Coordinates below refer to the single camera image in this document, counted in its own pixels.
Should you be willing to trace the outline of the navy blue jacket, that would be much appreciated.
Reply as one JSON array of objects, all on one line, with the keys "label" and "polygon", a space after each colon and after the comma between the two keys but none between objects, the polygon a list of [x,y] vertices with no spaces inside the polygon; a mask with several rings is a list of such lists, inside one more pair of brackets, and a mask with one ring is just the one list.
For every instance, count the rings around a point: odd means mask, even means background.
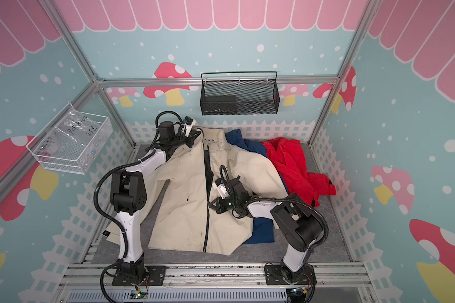
[{"label": "navy blue jacket", "polygon": [[[225,137],[229,144],[267,158],[265,146],[258,141],[244,139],[240,129],[226,133]],[[273,242],[275,242],[273,221],[267,218],[254,218],[252,236],[244,244],[269,244]]]}]

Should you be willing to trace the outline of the cream beige jacket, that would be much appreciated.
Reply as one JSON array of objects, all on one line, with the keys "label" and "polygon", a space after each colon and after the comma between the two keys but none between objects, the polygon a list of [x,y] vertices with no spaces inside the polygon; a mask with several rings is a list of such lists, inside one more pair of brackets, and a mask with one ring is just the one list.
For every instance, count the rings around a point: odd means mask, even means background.
[{"label": "cream beige jacket", "polygon": [[208,203],[219,193],[206,179],[210,165],[214,178],[225,166],[231,178],[240,177],[250,194],[266,198],[285,198],[288,193],[272,162],[226,141],[221,129],[202,128],[192,148],[183,145],[145,180],[148,198],[140,211],[144,221],[160,195],[165,181],[169,186],[149,241],[149,249],[197,251],[230,255],[251,238],[253,220],[237,219],[231,212],[209,209]]}]

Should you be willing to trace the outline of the red jacket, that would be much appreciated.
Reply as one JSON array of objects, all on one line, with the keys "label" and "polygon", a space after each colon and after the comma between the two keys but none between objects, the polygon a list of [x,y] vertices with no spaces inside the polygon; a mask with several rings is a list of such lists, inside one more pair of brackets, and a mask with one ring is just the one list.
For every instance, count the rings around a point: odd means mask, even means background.
[{"label": "red jacket", "polygon": [[324,174],[307,170],[302,144],[298,140],[275,138],[263,142],[267,157],[281,175],[289,194],[297,194],[306,204],[320,205],[321,196],[334,196],[336,187]]}]

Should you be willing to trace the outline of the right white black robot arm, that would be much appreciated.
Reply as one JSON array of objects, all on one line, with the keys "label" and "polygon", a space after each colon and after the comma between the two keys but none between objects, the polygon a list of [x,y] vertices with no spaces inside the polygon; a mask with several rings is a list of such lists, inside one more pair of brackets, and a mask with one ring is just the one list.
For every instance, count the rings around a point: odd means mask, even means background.
[{"label": "right white black robot arm", "polygon": [[212,187],[220,197],[209,203],[209,208],[221,214],[232,212],[235,218],[266,218],[276,223],[288,243],[286,253],[279,265],[264,266],[268,285],[317,284],[315,270],[308,263],[313,250],[323,244],[329,235],[326,219],[306,204],[297,194],[285,198],[263,198],[251,196],[240,178],[214,181]]}]

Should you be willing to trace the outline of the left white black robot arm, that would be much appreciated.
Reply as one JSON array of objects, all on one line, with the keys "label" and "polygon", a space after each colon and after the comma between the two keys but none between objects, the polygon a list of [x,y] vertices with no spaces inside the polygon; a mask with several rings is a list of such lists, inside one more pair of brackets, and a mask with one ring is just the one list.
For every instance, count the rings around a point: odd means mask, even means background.
[{"label": "left white black robot arm", "polygon": [[[147,202],[145,178],[166,163],[178,147],[193,146],[200,135],[199,131],[192,130],[195,124],[190,116],[182,119],[174,111],[161,112],[155,119],[156,133],[145,155],[110,170],[99,181],[93,197],[95,209],[120,229],[120,252],[112,265],[116,272],[105,271],[113,278],[114,286],[139,285],[149,277],[140,239],[140,212]],[[107,178],[111,178],[110,204],[115,217],[99,206],[98,195]]]}]

